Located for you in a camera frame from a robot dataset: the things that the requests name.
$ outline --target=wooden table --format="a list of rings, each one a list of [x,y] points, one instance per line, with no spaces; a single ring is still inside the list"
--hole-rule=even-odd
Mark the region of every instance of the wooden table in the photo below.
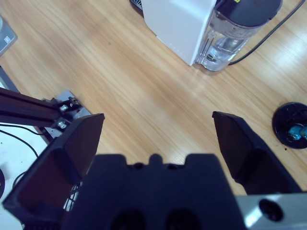
[[[284,1],[240,54],[297,3]],[[2,67],[24,94],[52,98],[69,89],[93,114],[105,113],[99,153],[122,153],[128,163],[159,153],[179,164],[189,153],[215,153],[234,193],[244,194],[219,150],[211,116],[222,111],[245,118],[307,190],[307,151],[286,148],[271,127],[278,106],[307,104],[307,4],[251,56],[215,76],[164,46],[129,0],[0,0],[0,14],[19,36]]]

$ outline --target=bolt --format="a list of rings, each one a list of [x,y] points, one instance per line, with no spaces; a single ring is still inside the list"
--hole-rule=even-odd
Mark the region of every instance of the bolt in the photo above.
[[[67,124],[64,122],[64,121],[61,121],[58,123],[58,126],[61,128],[61,129],[65,129],[67,127]]]
[[[59,109],[60,111],[65,112],[68,109],[68,106],[64,104]]]

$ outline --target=white coffee machine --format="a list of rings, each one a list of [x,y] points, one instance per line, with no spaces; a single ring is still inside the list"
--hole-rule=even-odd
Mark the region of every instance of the white coffee machine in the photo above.
[[[282,0],[131,0],[147,26],[188,65],[224,69]]]

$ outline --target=black lid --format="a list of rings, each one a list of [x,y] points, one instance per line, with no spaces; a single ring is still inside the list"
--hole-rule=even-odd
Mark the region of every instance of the black lid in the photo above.
[[[235,24],[255,27],[271,20],[282,0],[217,0],[215,9]]]

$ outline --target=black power cord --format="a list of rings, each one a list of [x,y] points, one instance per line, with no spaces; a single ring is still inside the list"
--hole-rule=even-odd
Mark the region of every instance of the black power cord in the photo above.
[[[252,54],[262,43],[264,43],[279,27],[281,27],[303,4],[305,0],[301,0],[300,3],[286,16],[277,26],[274,27],[254,48],[247,52],[244,56],[240,57],[238,60],[229,63],[229,66],[234,65],[243,59],[247,58]]]
[[[13,128],[22,128],[22,129],[25,129],[25,130],[27,130],[27,131],[29,131],[29,132],[35,134],[35,135],[40,135],[40,136],[43,136],[43,135],[44,135],[44,134],[42,134],[42,133],[36,133],[36,132],[34,132],[34,131],[32,131],[32,130],[26,128],[26,127],[23,127],[23,126],[5,125],[5,124],[0,124],[0,126],[3,126],[3,127],[13,127]]]
[[[17,184],[19,178],[21,178],[24,174],[25,174],[25,172],[19,174],[19,175],[16,177],[16,179],[15,179],[14,182],[13,182],[12,188],[14,188],[14,187],[16,186],[16,184]]]
[[[5,132],[5,131],[3,131],[3,130],[0,130],[0,133],[4,133],[4,134],[6,134],[6,135],[8,135],[8,136],[10,136],[10,137],[12,137],[12,138],[15,138],[15,139],[21,141],[22,143],[24,143],[25,145],[27,145],[27,146],[34,152],[34,154],[36,155],[36,157],[38,157],[37,152],[35,151],[35,149],[34,149],[28,142],[25,142],[24,140],[20,139],[19,137],[15,136],[15,135],[13,135],[13,134],[11,134],[11,133],[7,133],[7,132]]]
[[[26,129],[26,130],[28,130],[28,131],[34,133],[34,134],[40,135],[40,134],[35,133],[35,132],[33,132],[32,130],[30,130],[30,129],[28,129],[28,128],[25,128],[25,127],[22,127],[22,126],[13,126],[13,125],[11,126],[11,125],[2,125],[2,124],[0,124],[0,126],[23,128],[23,129]],[[8,135],[8,136],[10,136],[10,137],[12,137],[12,138],[15,138],[15,139],[21,141],[22,143],[24,143],[25,145],[27,145],[27,146],[33,151],[33,153],[35,154],[36,157],[38,157],[37,152],[35,151],[35,149],[34,149],[28,142],[22,140],[21,138],[19,138],[19,137],[13,135],[13,134],[11,134],[11,133],[5,132],[5,131],[3,131],[3,130],[0,130],[0,133],[6,134],[6,135]],[[16,186],[18,180],[19,180],[24,174],[25,174],[25,172],[19,174],[19,175],[16,177],[16,179],[15,179],[14,182],[13,182],[13,186],[12,186],[13,188]]]

